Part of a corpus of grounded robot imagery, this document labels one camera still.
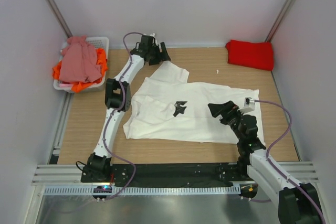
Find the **white printed t-shirt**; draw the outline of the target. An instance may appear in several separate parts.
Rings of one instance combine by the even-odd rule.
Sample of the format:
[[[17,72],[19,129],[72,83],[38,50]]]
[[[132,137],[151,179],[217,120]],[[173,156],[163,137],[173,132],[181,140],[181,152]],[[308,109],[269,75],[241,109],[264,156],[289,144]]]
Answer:
[[[208,104],[233,101],[242,108],[245,98],[259,98],[259,90],[188,82],[188,76],[186,69],[164,62],[144,79],[123,126],[127,139],[237,144],[234,132],[212,117]]]

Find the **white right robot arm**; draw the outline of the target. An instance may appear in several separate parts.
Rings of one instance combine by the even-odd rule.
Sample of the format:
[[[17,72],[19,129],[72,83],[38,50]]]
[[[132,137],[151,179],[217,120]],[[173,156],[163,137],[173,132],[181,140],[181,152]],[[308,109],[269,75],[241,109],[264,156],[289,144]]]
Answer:
[[[233,101],[209,103],[212,117],[220,117],[238,139],[236,172],[243,180],[253,179],[278,209],[280,223],[325,223],[319,196],[311,183],[303,183],[285,171],[258,137],[257,118]]]

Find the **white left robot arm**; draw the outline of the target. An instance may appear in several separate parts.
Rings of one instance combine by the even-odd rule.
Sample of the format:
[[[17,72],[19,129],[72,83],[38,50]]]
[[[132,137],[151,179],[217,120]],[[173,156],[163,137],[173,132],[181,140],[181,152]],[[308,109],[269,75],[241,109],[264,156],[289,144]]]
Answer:
[[[142,34],[140,41],[128,53],[128,61],[122,70],[114,78],[106,80],[106,119],[97,145],[82,168],[81,181],[84,183],[106,182],[111,177],[114,140],[119,124],[131,106],[130,84],[135,76],[145,64],[152,66],[171,60],[165,43],[158,43],[155,34]]]

